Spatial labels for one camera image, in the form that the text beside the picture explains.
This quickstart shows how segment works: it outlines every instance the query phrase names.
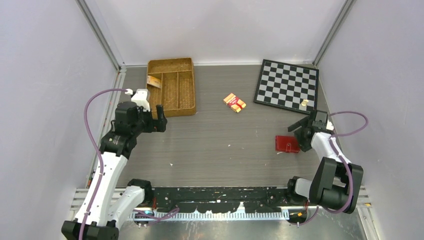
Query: black and white checkered board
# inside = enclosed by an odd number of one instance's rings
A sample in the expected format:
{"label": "black and white checkered board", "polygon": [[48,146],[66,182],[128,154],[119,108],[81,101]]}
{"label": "black and white checkered board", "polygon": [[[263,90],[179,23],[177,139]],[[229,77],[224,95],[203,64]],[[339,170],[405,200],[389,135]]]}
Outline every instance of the black and white checkered board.
{"label": "black and white checkered board", "polygon": [[[298,113],[317,108],[318,69],[263,60],[253,102]],[[302,106],[303,100],[309,100]]]}

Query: wooden tray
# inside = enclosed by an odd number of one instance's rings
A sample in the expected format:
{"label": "wooden tray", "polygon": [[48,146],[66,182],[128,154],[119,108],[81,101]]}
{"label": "wooden tray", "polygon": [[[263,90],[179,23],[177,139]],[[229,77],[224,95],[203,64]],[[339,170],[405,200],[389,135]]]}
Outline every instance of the wooden tray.
{"label": "wooden tray", "polygon": [[156,105],[162,104],[165,117],[196,114],[195,76],[191,58],[151,60],[147,76],[162,80],[162,88],[146,85],[150,108],[157,118]]}

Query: purple cable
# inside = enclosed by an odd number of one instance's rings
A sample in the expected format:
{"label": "purple cable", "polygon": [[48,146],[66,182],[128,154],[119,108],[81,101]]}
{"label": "purple cable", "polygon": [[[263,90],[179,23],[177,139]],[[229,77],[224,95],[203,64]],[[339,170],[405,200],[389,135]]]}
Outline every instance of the purple cable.
{"label": "purple cable", "polygon": [[151,222],[151,223],[149,223],[149,224],[146,225],[146,227],[150,227],[152,225],[155,225],[155,224],[159,223],[162,220],[166,220],[166,219],[170,219],[170,218],[174,217],[180,211],[180,208],[179,207],[176,207],[176,208],[172,209],[167,214],[165,214],[163,217],[156,217],[156,216],[148,215],[148,214],[144,213],[144,211],[141,211],[141,210],[134,209],[133,211],[134,212],[137,212],[138,213],[137,215],[141,215],[141,216],[143,216],[145,218],[156,220],[156,221],[153,221],[153,222]]}
{"label": "purple cable", "polygon": [[[362,114],[360,112],[357,112],[357,111],[338,111],[338,112],[331,113],[330,116],[339,115],[339,114],[356,114],[356,115],[360,115],[360,116],[363,117],[363,119],[365,119],[365,124],[362,127],[358,128],[357,130],[352,131],[352,132],[349,132],[349,133],[333,134],[328,139],[331,148],[333,149],[333,151],[336,153],[336,155],[338,156],[338,158],[343,163],[344,168],[346,168],[347,178],[349,179],[349,195],[347,196],[346,203],[340,209],[338,209],[338,210],[332,210],[332,209],[323,207],[327,212],[332,213],[332,214],[339,214],[339,213],[345,211],[349,207],[349,205],[352,203],[352,197],[354,196],[354,188],[353,188],[354,180],[352,178],[352,173],[351,173],[351,171],[349,169],[349,165],[346,162],[346,159],[344,157],[340,156],[340,152],[337,151],[336,146],[334,145],[333,141],[330,141],[330,139],[331,138],[336,138],[336,137],[347,137],[347,136],[354,135],[354,134],[362,131],[368,125],[368,122],[369,122],[367,116],[365,116],[364,114]],[[317,215],[319,209],[320,209],[320,207],[319,206],[316,206],[315,213],[308,220],[306,220],[305,222],[299,223],[299,226],[305,225],[305,224],[309,223],[312,219],[314,219],[315,216]]]}
{"label": "purple cable", "polygon": [[94,202],[94,198],[96,197],[97,191],[99,190],[99,187],[100,187],[100,182],[102,181],[102,177],[103,177],[103,158],[102,158],[102,154],[100,153],[99,147],[97,146],[97,143],[94,140],[93,134],[92,134],[92,132],[90,130],[89,121],[88,121],[88,118],[87,118],[87,111],[89,109],[90,103],[95,98],[97,98],[98,96],[100,96],[102,94],[105,94],[105,93],[108,93],[108,92],[114,92],[114,91],[126,92],[127,90],[126,89],[123,89],[123,88],[112,88],[112,89],[107,89],[107,90],[103,90],[101,92],[98,92],[98,93],[96,93],[94,96],[92,96],[88,100],[88,102],[87,102],[87,104],[85,104],[85,108],[84,108],[85,129],[87,130],[88,137],[90,138],[91,143],[92,143],[92,145],[94,147],[95,153],[96,153],[96,155],[98,157],[98,162],[99,162],[99,165],[100,165],[100,173],[98,175],[98,181],[97,181],[97,184],[95,185],[95,188],[94,188],[94,191],[93,191],[93,195],[92,195],[90,201],[88,202],[87,210],[84,213],[84,218],[82,219],[81,227],[79,228],[78,240],[83,240],[84,228],[86,226],[87,216],[88,216],[88,214],[90,212],[90,209],[92,208],[92,205],[93,205],[93,202]]}

